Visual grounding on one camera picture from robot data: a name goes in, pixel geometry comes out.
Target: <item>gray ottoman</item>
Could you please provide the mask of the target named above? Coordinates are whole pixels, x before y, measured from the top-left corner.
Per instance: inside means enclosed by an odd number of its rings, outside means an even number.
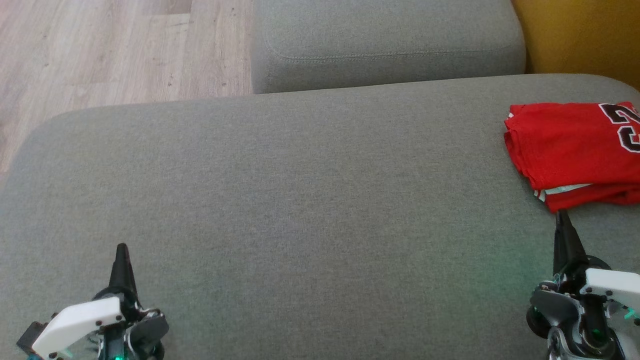
[[[607,78],[455,79],[97,108],[20,150],[0,195],[0,348],[90,299],[116,244],[167,359],[521,359],[554,217],[505,150],[522,102],[640,104]],[[571,211],[640,271],[640,206]]]
[[[509,0],[256,0],[253,90],[521,74]]]

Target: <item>folded clothing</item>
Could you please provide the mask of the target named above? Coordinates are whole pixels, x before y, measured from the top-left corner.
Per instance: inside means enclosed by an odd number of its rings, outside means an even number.
[[[511,161],[549,210],[640,202],[640,115],[630,102],[512,105],[510,112]]]

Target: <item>wooden floor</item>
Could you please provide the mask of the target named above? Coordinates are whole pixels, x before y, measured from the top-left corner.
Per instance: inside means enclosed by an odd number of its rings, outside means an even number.
[[[0,0],[0,185],[54,115],[251,93],[253,0]]]

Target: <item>red fabric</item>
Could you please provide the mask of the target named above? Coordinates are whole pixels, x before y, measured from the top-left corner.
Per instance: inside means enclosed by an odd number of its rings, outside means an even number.
[[[592,184],[547,195],[551,211],[590,201],[640,202],[640,115],[630,102],[512,105],[510,111],[507,150],[534,190]]]

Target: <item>robotic arm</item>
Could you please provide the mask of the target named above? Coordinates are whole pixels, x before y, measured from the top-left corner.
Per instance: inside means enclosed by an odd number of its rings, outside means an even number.
[[[554,278],[541,282],[530,299],[527,323],[547,339],[549,360],[640,360],[633,341],[607,319],[622,307],[640,325],[640,275],[613,271],[585,253],[565,210],[556,216]]]
[[[66,307],[49,323],[33,322],[17,342],[29,360],[71,358],[67,350],[85,336],[97,335],[98,360],[162,360],[161,338],[169,331],[159,309],[143,309],[127,245],[121,243],[109,286],[90,302]]]

